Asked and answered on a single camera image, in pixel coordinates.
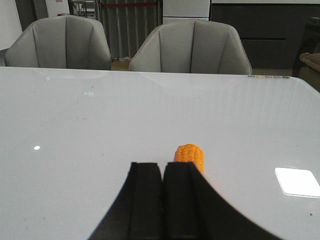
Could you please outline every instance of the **white table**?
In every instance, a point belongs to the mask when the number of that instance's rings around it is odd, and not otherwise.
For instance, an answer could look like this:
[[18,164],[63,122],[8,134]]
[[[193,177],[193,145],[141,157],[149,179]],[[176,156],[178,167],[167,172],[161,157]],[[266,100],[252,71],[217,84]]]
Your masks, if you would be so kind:
[[242,214],[285,240],[318,240],[320,198],[284,194],[275,168],[320,181],[319,109],[293,77],[1,67],[0,238],[86,240],[130,162],[163,171],[193,143]]

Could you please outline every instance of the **gray chair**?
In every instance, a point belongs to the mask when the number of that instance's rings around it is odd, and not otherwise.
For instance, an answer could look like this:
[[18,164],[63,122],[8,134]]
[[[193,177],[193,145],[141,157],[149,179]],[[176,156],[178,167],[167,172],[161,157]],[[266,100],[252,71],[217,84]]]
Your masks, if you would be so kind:
[[190,19],[156,27],[132,58],[134,72],[250,75],[252,68],[235,28]]
[[8,67],[110,70],[111,55],[102,24],[64,15],[30,24],[6,51]]

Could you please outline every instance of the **corn on the cob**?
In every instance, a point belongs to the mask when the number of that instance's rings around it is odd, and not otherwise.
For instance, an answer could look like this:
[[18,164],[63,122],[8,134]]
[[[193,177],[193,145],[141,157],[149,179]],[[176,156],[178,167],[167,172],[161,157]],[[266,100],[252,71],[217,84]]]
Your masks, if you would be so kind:
[[201,174],[204,174],[204,152],[194,144],[179,146],[174,155],[174,162],[193,162]]

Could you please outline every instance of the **white refrigerator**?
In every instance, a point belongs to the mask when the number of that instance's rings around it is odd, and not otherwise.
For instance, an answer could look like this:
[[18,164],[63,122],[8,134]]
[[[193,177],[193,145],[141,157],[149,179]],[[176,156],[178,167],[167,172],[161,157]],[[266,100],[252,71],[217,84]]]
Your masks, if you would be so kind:
[[163,0],[162,23],[187,19],[209,20],[210,0]]

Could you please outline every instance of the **gray cabinet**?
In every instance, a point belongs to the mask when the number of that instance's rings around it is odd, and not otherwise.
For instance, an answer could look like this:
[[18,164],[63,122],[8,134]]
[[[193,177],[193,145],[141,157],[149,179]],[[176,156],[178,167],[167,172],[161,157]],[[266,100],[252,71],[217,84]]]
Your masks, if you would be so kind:
[[309,17],[320,17],[320,4],[217,4],[211,21],[238,31],[253,68],[292,69]]

